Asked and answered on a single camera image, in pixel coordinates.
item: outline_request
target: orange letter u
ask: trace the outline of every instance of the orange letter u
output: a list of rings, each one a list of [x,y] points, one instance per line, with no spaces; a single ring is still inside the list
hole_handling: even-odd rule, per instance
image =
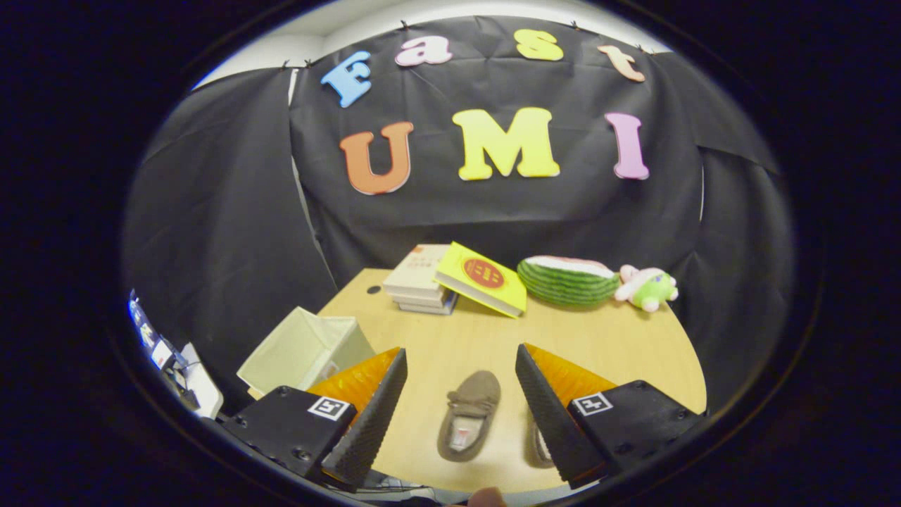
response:
[[[340,144],[347,158],[347,178],[360,193],[366,195],[387,194],[404,186],[410,178],[410,145],[407,135],[413,131],[410,122],[390,124],[382,129],[391,150],[391,171],[374,174],[369,163],[369,144],[375,139],[372,132],[345,137]]]

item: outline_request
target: yellow letter m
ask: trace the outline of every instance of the yellow letter m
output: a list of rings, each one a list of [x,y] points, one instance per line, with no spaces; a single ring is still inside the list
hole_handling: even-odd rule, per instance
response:
[[[523,159],[516,171],[526,178],[557,176],[560,166],[551,154],[548,123],[551,112],[540,107],[524,107],[516,112],[510,129],[504,129],[484,109],[460,111],[452,118],[463,129],[464,165],[460,177],[464,180],[491,178],[491,166],[485,163],[487,153],[497,170],[510,175],[516,157]]]

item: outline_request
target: brown slipper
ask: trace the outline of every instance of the brown slipper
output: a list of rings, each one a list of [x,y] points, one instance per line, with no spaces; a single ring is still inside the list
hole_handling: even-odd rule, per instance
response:
[[[450,461],[469,461],[485,444],[501,400],[501,384],[491,372],[475,372],[457,391],[448,392],[448,400],[438,434],[438,454]]]
[[[525,438],[525,461],[530,466],[536,468],[551,468],[554,462],[551,459],[551,452],[548,445],[544,443],[544,437],[538,430],[538,424],[535,423],[535,417],[529,411],[529,430]]]

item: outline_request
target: yellow book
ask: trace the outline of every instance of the yellow book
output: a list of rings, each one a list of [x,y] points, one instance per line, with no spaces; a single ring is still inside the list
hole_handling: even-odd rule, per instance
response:
[[[505,315],[525,311],[525,285],[515,271],[459,243],[452,243],[435,273],[435,281]]]

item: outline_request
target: pink letter i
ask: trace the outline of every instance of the pink letter i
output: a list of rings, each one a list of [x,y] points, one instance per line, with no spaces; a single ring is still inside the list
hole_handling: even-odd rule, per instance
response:
[[[628,180],[646,180],[651,175],[642,161],[642,145],[638,141],[638,127],[642,121],[632,115],[607,113],[604,118],[614,126],[616,147],[620,160],[614,166],[616,176]]]

